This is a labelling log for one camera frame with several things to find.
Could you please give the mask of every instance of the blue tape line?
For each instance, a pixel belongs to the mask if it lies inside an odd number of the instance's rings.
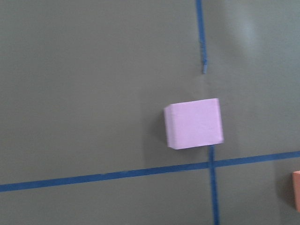
[[[207,52],[206,52],[206,40],[205,40],[205,29],[204,29],[204,19],[202,10],[202,0],[196,0],[197,17],[198,17],[198,27],[199,27],[199,39],[201,43],[202,51],[202,63],[203,63],[203,73],[207,72]]]
[[[215,167],[241,165],[241,164],[248,164],[248,163],[259,163],[259,162],[273,161],[273,160],[286,159],[286,158],[298,158],[298,157],[300,157],[300,151],[270,154],[270,155],[263,155],[263,156],[251,156],[245,158],[225,159],[225,160],[215,161]]]
[[[263,156],[253,156],[253,157],[246,157],[246,158],[234,158],[234,159],[214,161],[214,167],[240,165],[240,164],[247,164],[247,163],[259,163],[265,161],[273,161],[273,160],[287,159],[287,158],[299,158],[299,157],[300,157],[300,151],[270,154],[270,155],[263,155]],[[39,180],[39,181],[30,181],[30,182],[23,182],[23,183],[2,184],[0,185],[0,192],[95,182],[95,181],[102,181],[102,180],[114,180],[120,178],[147,176],[147,175],[154,175],[160,173],[174,173],[174,172],[189,171],[189,170],[201,170],[201,169],[208,169],[208,168],[209,168],[209,162],[203,162],[203,163],[194,163],[194,164],[156,167],[156,168],[141,169],[141,170],[94,174],[94,175],[86,175],[86,176],[78,176],[78,177],[58,178],[52,180]]]
[[[211,201],[212,211],[214,217],[214,225],[219,225],[219,204],[218,204],[218,188],[215,169],[215,146],[209,146],[209,169],[210,169],[210,188],[211,188]]]
[[[39,181],[30,181],[30,182],[23,182],[23,183],[3,184],[0,185],[0,192],[95,182],[101,180],[114,180],[120,178],[139,177],[139,176],[147,176],[147,175],[160,174],[160,173],[174,173],[174,172],[181,172],[181,171],[201,170],[207,168],[208,168],[208,163],[203,162],[203,163],[156,167],[156,168],[141,169],[141,170],[94,174],[94,175],[86,175],[86,176],[78,176],[78,177],[58,178],[52,180],[39,180]]]

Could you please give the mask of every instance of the vertical blue tape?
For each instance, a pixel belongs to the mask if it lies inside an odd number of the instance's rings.
[[[207,71],[207,53],[206,53],[206,40],[205,40],[205,31],[204,31],[204,19],[202,11],[202,0],[196,0],[197,16],[198,16],[198,27],[199,27],[199,39],[201,43],[201,52],[202,52],[202,63],[203,63],[203,73],[206,74]]]
[[[212,211],[214,217],[214,225],[220,224],[219,219],[219,206],[218,206],[218,190],[217,190],[217,178],[215,169],[215,146],[209,146],[209,169],[210,169],[210,187],[211,187],[211,200]]]

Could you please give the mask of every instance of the gray floor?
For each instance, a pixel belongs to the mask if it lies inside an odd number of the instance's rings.
[[[300,2],[4,0],[0,183],[207,161],[162,109],[219,98],[216,158],[300,150]],[[217,169],[222,225],[296,225],[300,159]],[[0,224],[210,225],[207,170],[0,193]]]

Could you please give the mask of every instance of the foam cube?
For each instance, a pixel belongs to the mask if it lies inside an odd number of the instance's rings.
[[[295,205],[298,212],[300,212],[300,171],[292,173],[292,180],[295,194]]]
[[[164,109],[168,146],[186,149],[223,142],[217,98],[176,103]]]

